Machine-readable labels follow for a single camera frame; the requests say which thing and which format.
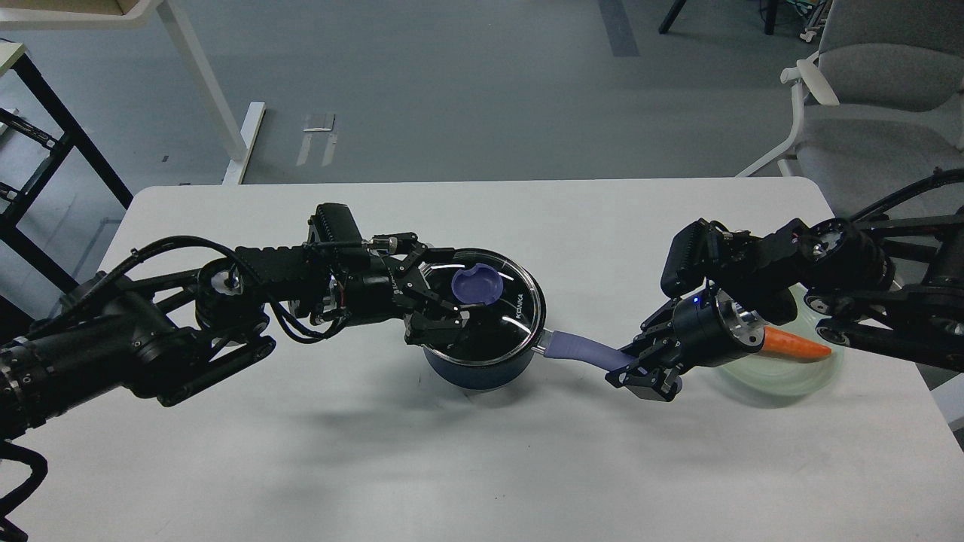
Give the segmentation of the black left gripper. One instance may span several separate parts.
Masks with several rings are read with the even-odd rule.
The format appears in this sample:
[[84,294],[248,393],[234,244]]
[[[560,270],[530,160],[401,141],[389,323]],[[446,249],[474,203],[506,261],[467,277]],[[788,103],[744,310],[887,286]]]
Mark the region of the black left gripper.
[[[415,233],[393,233],[365,240],[357,233],[334,234],[334,284],[331,296],[337,308],[331,319],[348,321],[385,321],[399,315],[393,303],[395,277],[392,271],[403,259],[403,284],[430,291],[448,291],[455,271],[467,269],[481,261],[481,251],[474,249],[432,248],[416,246]],[[404,322],[406,344],[445,347],[467,333],[468,324],[489,307],[485,304],[445,305],[441,301],[405,300]]]

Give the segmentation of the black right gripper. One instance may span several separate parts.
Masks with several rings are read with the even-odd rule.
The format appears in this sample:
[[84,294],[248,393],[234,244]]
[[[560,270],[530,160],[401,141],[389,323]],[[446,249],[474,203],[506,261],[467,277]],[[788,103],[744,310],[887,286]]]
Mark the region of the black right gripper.
[[640,399],[672,402],[684,387],[682,373],[756,354],[764,334],[764,323],[753,312],[743,320],[736,303],[724,295],[674,298],[640,324],[639,333],[621,348],[634,358],[606,368],[605,379]]

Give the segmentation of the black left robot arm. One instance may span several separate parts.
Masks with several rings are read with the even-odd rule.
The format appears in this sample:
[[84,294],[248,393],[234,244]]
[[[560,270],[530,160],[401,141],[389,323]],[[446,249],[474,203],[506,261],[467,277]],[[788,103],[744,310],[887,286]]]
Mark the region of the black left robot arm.
[[423,264],[448,262],[415,233],[364,238],[347,206],[321,203],[306,242],[228,249],[168,236],[134,249],[63,296],[58,316],[2,346],[2,458],[29,476],[2,498],[2,539],[27,534],[9,514],[38,489],[46,459],[15,445],[30,428],[114,388],[172,407],[265,359],[275,317],[293,342],[402,319],[405,342],[448,346],[492,304],[488,291],[431,287]]

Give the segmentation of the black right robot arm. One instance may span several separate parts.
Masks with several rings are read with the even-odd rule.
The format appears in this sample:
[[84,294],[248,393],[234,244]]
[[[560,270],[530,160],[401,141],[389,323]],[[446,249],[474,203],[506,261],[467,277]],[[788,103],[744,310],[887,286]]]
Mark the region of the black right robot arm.
[[667,302],[606,371],[613,387],[669,402],[693,367],[761,351],[767,324],[798,317],[791,287],[806,288],[826,342],[962,371],[962,212],[890,220],[906,200],[962,181],[936,169],[847,218],[800,219],[768,234],[698,219],[672,240],[660,287]]

